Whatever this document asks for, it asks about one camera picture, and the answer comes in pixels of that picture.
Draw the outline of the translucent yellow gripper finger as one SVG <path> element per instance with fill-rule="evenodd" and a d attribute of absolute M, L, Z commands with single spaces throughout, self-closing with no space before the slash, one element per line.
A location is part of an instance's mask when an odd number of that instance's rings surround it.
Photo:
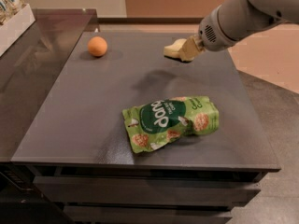
<path fill-rule="evenodd" d="M 179 50 L 179 58 L 183 62 L 190 62 L 205 51 L 203 40 L 199 35 L 191 35 Z"/>

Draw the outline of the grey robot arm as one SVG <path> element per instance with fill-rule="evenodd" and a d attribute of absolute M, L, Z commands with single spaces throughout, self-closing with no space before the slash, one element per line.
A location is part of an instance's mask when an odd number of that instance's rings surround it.
<path fill-rule="evenodd" d="M 179 50 L 183 62 L 203 51 L 221 51 L 284 22 L 299 23 L 299 0 L 226 0 L 205 16 L 197 35 Z"/>

